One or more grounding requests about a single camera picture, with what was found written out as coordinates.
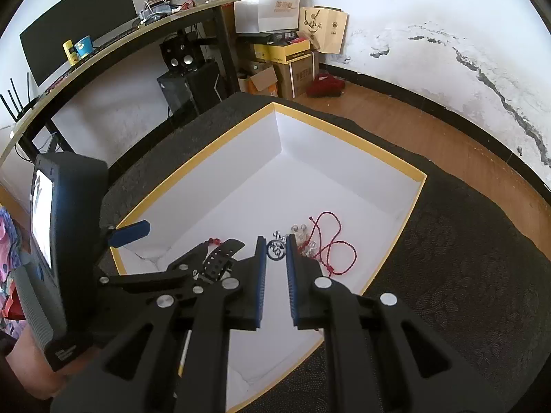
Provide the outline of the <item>person's left hand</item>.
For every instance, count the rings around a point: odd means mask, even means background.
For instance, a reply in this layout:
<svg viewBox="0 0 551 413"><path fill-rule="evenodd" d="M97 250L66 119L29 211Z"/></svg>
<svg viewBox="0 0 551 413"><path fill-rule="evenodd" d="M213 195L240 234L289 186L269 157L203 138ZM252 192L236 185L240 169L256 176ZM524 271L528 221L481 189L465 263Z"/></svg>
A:
<svg viewBox="0 0 551 413"><path fill-rule="evenodd" d="M7 363L25 391L34 398L47 400L56 396L78 373L96 357L100 349L92 347L66 367L53 371L37 346L29 325L22 330Z"/></svg>

